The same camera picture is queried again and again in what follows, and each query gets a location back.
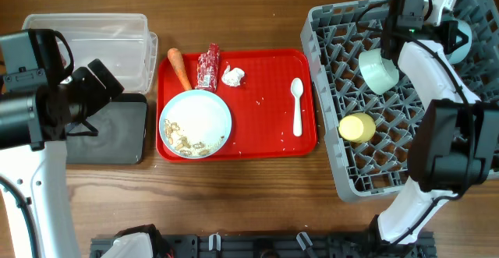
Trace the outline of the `red snack wrapper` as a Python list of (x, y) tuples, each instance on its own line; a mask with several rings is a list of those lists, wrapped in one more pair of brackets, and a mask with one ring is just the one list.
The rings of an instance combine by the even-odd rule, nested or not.
[(218, 84), (220, 66), (220, 48), (211, 43), (206, 52), (202, 53), (197, 62), (196, 88), (214, 93)]

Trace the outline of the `food scraps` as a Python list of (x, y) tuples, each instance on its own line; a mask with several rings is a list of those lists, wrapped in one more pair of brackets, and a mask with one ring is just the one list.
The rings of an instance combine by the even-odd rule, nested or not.
[(167, 144), (180, 157), (202, 158), (214, 153), (225, 138), (224, 131), (195, 122), (164, 121)]

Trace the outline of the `green bowl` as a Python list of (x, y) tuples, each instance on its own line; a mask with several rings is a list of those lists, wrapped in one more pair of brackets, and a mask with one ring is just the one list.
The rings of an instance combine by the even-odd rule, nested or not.
[(359, 70), (367, 86), (377, 95), (384, 94), (399, 81), (399, 71), (392, 60), (381, 56), (381, 49), (359, 54)]

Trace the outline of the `light blue bowl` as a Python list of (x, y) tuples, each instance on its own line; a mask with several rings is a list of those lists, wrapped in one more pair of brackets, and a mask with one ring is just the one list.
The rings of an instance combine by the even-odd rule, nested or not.
[(471, 27), (463, 20), (449, 20), (444, 24), (444, 53), (452, 65), (458, 64), (466, 58), (471, 50)]

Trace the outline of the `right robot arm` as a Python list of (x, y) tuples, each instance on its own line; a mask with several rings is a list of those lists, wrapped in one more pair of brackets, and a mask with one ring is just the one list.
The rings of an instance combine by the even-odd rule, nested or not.
[(438, 209), (460, 199), (489, 174), (498, 142), (498, 107), (474, 94), (456, 74), (472, 45), (461, 20), (446, 20), (456, 0), (389, 0), (380, 47), (359, 56), (368, 87), (383, 94), (408, 77), (424, 116), (407, 155), (409, 177), (370, 226), (383, 247), (408, 245)]

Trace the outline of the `white plastic spoon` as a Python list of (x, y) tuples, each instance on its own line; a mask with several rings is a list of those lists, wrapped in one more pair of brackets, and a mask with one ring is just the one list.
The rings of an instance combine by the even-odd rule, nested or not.
[(303, 124), (301, 117), (301, 102), (300, 98), (303, 95), (304, 87), (300, 78), (293, 79), (290, 87), (292, 96), (294, 97), (294, 115), (293, 115), (293, 135), (300, 137), (303, 134)]

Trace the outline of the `yellow cup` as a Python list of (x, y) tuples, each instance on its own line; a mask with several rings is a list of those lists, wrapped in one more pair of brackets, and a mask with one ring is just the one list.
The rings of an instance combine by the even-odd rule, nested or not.
[(345, 116), (339, 122), (338, 131), (344, 140), (364, 143), (373, 137), (376, 132), (376, 125), (368, 114), (355, 113)]

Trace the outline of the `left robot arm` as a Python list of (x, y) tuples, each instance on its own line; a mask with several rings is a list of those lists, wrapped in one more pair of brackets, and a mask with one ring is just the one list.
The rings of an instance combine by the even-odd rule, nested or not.
[(66, 138), (119, 97), (121, 83), (94, 59), (64, 61), (64, 36), (28, 29), (1, 37), (1, 194), (17, 257), (79, 257), (66, 184)]

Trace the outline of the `orange carrot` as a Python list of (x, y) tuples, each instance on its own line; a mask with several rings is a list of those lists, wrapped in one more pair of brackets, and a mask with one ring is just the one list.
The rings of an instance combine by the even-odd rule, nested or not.
[(183, 61), (182, 53), (177, 48), (170, 48), (167, 53), (168, 60), (179, 79), (184, 90), (192, 90), (192, 86), (186, 74), (186, 67)]

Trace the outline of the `light blue plate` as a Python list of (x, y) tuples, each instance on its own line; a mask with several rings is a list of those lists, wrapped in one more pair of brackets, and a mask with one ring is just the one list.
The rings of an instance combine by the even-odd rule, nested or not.
[[(196, 124), (207, 125), (210, 129), (224, 131), (225, 138), (220, 147), (212, 154), (217, 153), (228, 141), (232, 132), (232, 114), (227, 104), (216, 94), (205, 90), (187, 90), (174, 96), (163, 108), (158, 119), (158, 132), (162, 143), (167, 150), (176, 157), (180, 157), (173, 152), (167, 144), (167, 139), (163, 130), (164, 121), (195, 122)], [(182, 159), (197, 160), (202, 158)]]

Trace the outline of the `white tissue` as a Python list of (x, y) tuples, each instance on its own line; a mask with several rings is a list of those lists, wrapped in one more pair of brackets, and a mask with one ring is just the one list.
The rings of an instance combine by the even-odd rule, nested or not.
[(223, 84), (229, 87), (238, 87), (241, 84), (242, 78), (245, 76), (245, 72), (240, 68), (232, 69), (230, 65), (228, 65), (221, 77), (221, 81)]

